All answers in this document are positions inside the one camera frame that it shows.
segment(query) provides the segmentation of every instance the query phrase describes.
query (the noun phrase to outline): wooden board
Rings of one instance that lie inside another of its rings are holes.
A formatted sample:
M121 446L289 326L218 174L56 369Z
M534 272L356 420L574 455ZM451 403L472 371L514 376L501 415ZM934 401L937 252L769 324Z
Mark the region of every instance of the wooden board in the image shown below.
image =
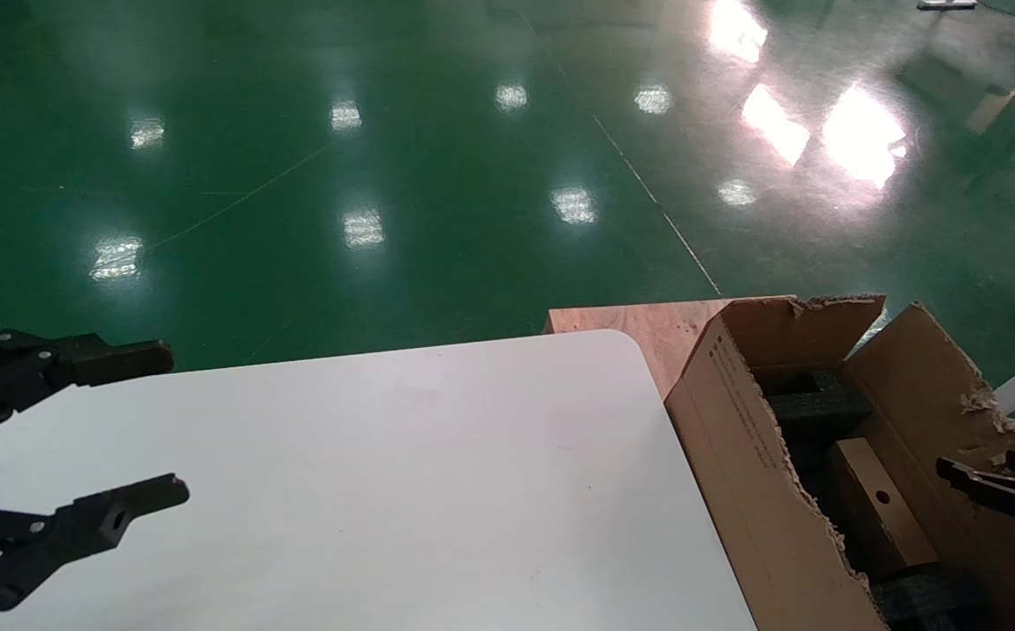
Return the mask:
M567 334L593 329L624 332L636 340L660 398L665 398L683 374L683 366L703 327L731 300L551 308L547 311L547 333Z

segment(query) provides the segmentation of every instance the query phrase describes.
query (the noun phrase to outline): white table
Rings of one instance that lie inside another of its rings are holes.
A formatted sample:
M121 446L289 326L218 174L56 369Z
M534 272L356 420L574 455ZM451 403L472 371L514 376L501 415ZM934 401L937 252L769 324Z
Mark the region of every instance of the white table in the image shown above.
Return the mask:
M176 472L29 631L752 631L639 348L541 336L74 389L0 427L0 507Z

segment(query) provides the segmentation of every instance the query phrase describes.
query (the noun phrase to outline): torn cardboard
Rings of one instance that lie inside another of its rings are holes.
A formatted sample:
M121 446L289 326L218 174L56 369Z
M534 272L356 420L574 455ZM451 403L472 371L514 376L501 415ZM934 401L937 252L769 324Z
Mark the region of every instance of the torn cardboard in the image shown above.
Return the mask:
M840 536L801 487L752 372L841 363L875 405L856 434L941 561L984 584L988 627L1015 630L1015 518L973 505L935 475L940 455L992 468L1015 448L1015 426L982 405L989 384L920 304L844 361L883 301L739 299L725 307L665 401L691 470L761 631L883 630Z

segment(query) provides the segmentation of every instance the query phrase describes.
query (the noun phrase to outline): metal stand base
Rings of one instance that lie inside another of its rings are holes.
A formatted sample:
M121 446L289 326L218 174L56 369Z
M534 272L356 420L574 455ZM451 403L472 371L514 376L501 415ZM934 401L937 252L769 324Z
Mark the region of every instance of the metal stand base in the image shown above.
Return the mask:
M917 8L921 11L953 11L959 9L973 9L979 3L975 0L921 0L917 3Z

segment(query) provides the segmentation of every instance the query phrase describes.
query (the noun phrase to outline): green epoxy floor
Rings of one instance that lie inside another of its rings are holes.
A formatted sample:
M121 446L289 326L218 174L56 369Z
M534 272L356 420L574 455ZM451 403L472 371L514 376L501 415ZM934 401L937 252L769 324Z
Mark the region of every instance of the green epoxy floor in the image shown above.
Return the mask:
M0 327L201 369L881 291L1015 371L1015 19L889 0L0 3Z

